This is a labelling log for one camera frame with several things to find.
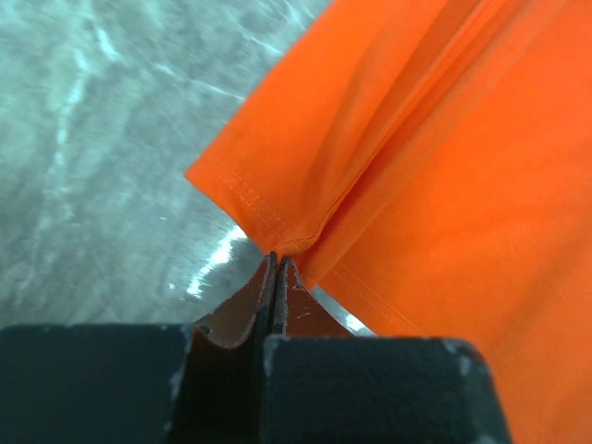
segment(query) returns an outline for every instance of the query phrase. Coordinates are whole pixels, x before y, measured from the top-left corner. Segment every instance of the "orange fabric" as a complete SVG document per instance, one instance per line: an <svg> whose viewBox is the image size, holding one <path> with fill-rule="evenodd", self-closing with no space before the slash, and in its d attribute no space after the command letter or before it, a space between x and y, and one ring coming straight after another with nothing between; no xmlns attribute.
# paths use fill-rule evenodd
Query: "orange fabric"
<svg viewBox="0 0 592 444"><path fill-rule="evenodd" d="M339 0L187 173L379 334L472 341L592 442L592 2Z"/></svg>

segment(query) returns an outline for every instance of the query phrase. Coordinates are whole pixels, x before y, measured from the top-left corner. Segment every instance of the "orange cloth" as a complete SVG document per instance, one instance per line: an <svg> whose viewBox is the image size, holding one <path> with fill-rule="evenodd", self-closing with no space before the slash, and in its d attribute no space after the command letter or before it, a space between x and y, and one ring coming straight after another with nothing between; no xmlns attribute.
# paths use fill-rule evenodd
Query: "orange cloth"
<svg viewBox="0 0 592 444"><path fill-rule="evenodd" d="M375 332L469 339L592 442L592 2L339 0L187 173Z"/></svg>

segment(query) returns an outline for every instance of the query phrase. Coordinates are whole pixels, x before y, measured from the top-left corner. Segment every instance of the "orange shirt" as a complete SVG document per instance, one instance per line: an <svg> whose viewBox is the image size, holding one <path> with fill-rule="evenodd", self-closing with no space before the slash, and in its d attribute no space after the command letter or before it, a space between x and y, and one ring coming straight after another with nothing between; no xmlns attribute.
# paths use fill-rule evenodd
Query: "orange shirt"
<svg viewBox="0 0 592 444"><path fill-rule="evenodd" d="M187 177L382 335L456 336L516 442L592 442L592 2L338 0Z"/></svg>

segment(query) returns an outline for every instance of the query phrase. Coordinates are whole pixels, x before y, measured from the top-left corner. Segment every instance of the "gray marble countertop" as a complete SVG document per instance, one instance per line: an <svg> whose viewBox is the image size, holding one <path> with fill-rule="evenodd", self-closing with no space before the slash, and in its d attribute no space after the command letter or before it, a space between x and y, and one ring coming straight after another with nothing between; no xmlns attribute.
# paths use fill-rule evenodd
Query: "gray marble countertop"
<svg viewBox="0 0 592 444"><path fill-rule="evenodd" d="M0 0L0 326L190 321L239 288L262 255L183 172L327 3Z"/></svg>

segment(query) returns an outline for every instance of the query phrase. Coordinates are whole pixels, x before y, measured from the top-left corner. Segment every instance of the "garment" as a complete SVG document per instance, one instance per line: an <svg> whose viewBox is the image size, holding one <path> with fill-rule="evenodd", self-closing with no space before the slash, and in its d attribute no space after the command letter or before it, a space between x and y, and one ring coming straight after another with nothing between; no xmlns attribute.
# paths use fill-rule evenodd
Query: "garment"
<svg viewBox="0 0 592 444"><path fill-rule="evenodd" d="M592 2L338 0L187 178L381 335L468 339L592 442Z"/></svg>

